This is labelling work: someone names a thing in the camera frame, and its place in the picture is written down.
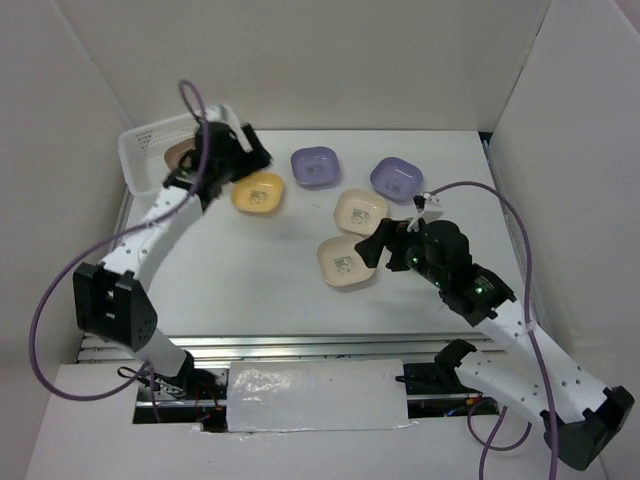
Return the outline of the yellow panda plate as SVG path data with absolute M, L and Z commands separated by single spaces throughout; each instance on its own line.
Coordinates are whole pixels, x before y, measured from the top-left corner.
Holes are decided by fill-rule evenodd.
M 269 215 L 278 209 L 283 191 L 284 182 L 279 175 L 258 172 L 234 185 L 231 202 L 240 212 Z

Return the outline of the cream panda plate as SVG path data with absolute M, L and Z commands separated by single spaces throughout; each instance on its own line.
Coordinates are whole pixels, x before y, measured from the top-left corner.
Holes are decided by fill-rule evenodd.
M 368 237 L 388 213 L 388 203 L 382 196 L 361 189 L 349 189 L 339 196 L 333 219 L 339 229 Z
M 350 287 L 368 281 L 375 269 L 365 265 L 355 246 L 362 237 L 346 234 L 323 241 L 317 259 L 324 281 L 336 288 Z

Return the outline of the brown panda plate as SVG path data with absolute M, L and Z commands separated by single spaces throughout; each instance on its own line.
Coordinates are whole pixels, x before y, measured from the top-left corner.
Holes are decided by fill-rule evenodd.
M 164 161 L 167 168 L 172 171 L 178 167 L 183 155 L 194 147 L 194 139 L 182 140 L 169 147 L 164 153 Z

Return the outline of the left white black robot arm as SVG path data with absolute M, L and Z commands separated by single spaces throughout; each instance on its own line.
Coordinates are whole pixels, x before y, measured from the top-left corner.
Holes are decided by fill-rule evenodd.
M 99 263 L 81 263 L 73 273 L 79 328 L 147 364 L 176 399 L 215 388 L 216 377 L 197 368 L 193 355 L 160 330 L 147 291 L 174 245 L 223 187 L 271 162 L 251 124 L 242 124 L 240 131 L 222 122 L 200 125 L 193 147 L 163 181 L 139 230 L 125 235 Z

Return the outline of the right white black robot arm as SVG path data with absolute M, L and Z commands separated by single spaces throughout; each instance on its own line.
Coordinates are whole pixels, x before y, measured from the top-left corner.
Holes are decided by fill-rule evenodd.
M 539 429 L 568 467 L 584 471 L 624 426 L 634 404 L 622 386 L 609 387 L 576 363 L 543 329 L 525 318 L 513 290 L 475 263 L 468 238 L 446 220 L 430 223 L 385 218 L 355 246 L 377 267 L 384 251 L 393 272 L 413 271 L 438 290 L 443 303 L 529 370 L 499 366 L 464 341 L 440 352 L 438 385 L 480 391 Z

